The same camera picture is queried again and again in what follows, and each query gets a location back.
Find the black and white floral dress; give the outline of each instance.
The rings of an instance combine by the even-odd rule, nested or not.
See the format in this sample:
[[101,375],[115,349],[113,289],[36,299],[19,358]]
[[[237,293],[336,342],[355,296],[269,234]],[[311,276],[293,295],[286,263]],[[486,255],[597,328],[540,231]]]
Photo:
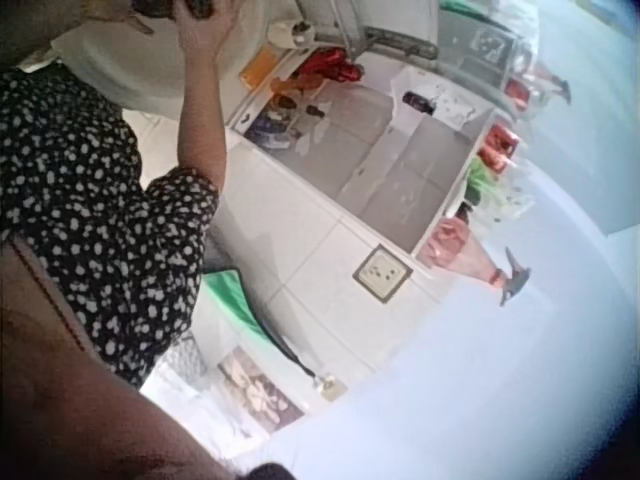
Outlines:
[[0,241],[18,234],[111,370],[139,387],[189,328],[218,193],[177,168],[140,186],[120,108],[63,66],[0,79]]

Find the orange item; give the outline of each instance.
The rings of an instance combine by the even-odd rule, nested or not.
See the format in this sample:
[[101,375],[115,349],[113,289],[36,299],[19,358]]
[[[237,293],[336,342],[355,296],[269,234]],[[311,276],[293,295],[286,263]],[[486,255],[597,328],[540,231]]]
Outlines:
[[273,93],[287,94],[289,92],[308,92],[317,90],[324,83],[324,77],[315,73],[299,75],[296,78],[281,80],[273,79],[271,82],[271,91]]
[[240,74],[240,78],[250,91],[256,90],[269,73],[278,66],[278,57],[268,45],[262,47],[251,63]]

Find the skin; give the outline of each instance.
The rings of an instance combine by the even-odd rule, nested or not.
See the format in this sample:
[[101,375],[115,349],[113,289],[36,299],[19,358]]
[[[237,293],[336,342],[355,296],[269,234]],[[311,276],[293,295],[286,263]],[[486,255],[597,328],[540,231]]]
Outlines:
[[195,168],[222,191],[226,174],[227,145],[220,105],[216,57],[244,0],[219,0],[216,14],[195,20],[182,1],[175,17],[185,52],[185,96],[180,119],[178,162]]
[[[72,0],[63,2],[73,6]],[[215,58],[239,4],[223,0],[207,21],[193,19],[182,2],[175,12],[186,58],[179,162],[198,170],[218,189],[224,185],[226,146]],[[15,24],[24,21],[23,27],[34,30],[41,25],[37,12],[31,16],[20,9],[14,12],[22,15]],[[1,14],[0,18],[15,25],[15,19]],[[61,30],[56,26],[47,32]],[[28,43],[31,48],[37,42]],[[1,306],[0,471],[19,472],[11,478],[235,478],[99,361],[75,344],[59,341],[52,331],[37,328],[28,302],[21,311],[5,308],[5,302]]]

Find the green cloth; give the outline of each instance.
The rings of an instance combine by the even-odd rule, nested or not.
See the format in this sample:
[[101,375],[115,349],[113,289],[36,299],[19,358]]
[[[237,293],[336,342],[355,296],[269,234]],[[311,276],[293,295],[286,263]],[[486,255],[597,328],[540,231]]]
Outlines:
[[259,338],[271,343],[264,329],[253,315],[236,270],[226,270],[204,275],[204,285],[220,308],[235,323],[244,325]]

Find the electrical outlet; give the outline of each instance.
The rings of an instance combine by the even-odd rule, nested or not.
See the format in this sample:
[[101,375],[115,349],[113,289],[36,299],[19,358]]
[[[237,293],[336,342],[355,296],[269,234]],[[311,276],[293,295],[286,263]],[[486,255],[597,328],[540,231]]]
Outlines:
[[382,303],[388,303],[412,273],[398,257],[379,245],[353,278]]

